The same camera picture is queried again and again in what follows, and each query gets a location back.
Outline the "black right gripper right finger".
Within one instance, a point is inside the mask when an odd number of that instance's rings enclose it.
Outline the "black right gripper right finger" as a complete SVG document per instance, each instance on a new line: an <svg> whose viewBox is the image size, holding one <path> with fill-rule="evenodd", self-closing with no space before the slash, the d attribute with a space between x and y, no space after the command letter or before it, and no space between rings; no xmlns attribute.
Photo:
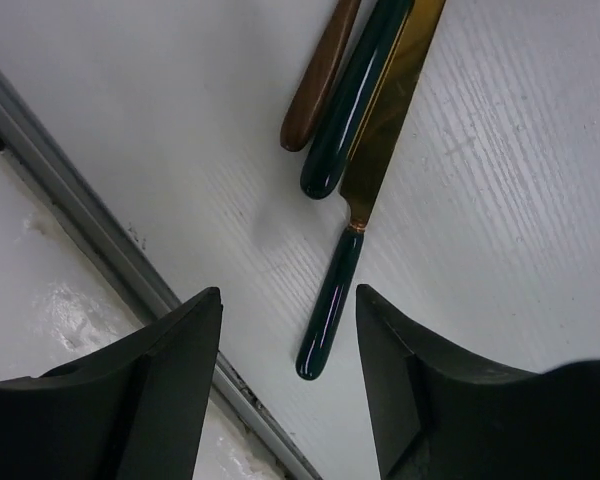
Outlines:
<svg viewBox="0 0 600 480"><path fill-rule="evenodd" d="M600 479L600 360L532 373L472 353L376 290L356 326L385 479Z"/></svg>

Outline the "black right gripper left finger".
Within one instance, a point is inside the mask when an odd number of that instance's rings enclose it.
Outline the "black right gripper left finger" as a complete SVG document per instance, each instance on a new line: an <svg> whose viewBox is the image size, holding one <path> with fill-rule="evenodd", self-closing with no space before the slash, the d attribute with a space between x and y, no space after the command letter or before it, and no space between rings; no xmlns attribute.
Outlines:
<svg viewBox="0 0 600 480"><path fill-rule="evenodd" d="M190 479L218 354L210 287L38 378L0 382L0 479Z"/></svg>

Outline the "brown wooden fork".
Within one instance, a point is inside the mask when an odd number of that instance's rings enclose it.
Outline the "brown wooden fork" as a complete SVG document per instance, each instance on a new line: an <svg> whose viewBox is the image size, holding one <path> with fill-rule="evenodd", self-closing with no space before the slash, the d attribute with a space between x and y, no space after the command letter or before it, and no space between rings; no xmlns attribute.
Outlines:
<svg viewBox="0 0 600 480"><path fill-rule="evenodd" d="M336 2L282 122L279 141L285 150L298 152L309 142L335 81L360 4L360 0Z"/></svg>

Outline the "gold knife black handle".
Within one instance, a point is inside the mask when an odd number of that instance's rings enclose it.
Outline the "gold knife black handle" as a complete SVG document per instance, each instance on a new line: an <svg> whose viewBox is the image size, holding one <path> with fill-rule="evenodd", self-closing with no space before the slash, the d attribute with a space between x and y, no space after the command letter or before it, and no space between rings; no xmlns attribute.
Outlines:
<svg viewBox="0 0 600 480"><path fill-rule="evenodd" d="M298 350L295 369L307 381L317 379L327 364L364 234L445 5L444 0L412 2L334 189L345 199L349 218Z"/></svg>

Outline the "gold fork black handle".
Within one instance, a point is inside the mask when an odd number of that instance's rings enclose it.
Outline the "gold fork black handle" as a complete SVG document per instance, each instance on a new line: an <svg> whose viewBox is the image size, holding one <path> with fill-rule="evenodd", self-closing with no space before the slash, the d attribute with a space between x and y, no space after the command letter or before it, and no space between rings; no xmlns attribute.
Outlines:
<svg viewBox="0 0 600 480"><path fill-rule="evenodd" d="M303 165L300 186L320 200L337 186L389 55L414 3L378 1L344 69Z"/></svg>

